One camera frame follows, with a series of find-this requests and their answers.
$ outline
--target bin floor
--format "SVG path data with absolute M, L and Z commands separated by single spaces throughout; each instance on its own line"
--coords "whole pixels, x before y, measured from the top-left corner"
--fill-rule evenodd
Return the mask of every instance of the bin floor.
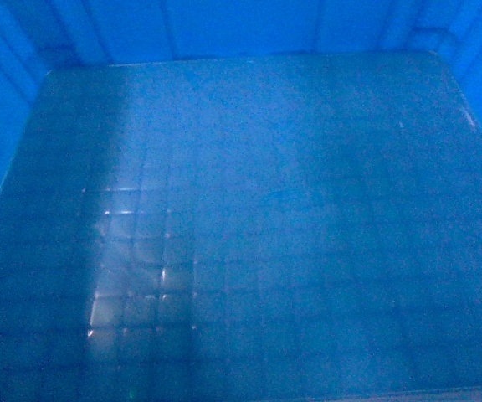
M 61 70 L 0 194 L 0 400 L 482 387 L 482 131 L 431 54 Z

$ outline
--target grid pattern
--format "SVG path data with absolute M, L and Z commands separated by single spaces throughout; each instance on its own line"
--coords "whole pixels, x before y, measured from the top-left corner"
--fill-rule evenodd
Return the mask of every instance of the grid pattern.
M 482 386 L 482 132 L 430 54 L 55 71 L 0 195 L 0 400 Z

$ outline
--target gridded bottom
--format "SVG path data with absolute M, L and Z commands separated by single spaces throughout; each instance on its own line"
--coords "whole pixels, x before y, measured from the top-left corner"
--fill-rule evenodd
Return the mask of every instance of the gridded bottom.
M 0 195 L 0 400 L 468 387 L 482 132 L 436 57 L 47 77 Z

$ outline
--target blue plastic surface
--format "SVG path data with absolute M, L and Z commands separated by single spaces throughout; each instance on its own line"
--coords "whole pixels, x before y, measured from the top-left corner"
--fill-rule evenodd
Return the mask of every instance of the blue plastic surface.
M 481 388 L 482 131 L 438 57 L 48 75 L 0 193 L 0 400 Z
M 482 0 L 0 0 L 0 183 L 52 68 L 405 49 L 440 53 L 482 124 Z

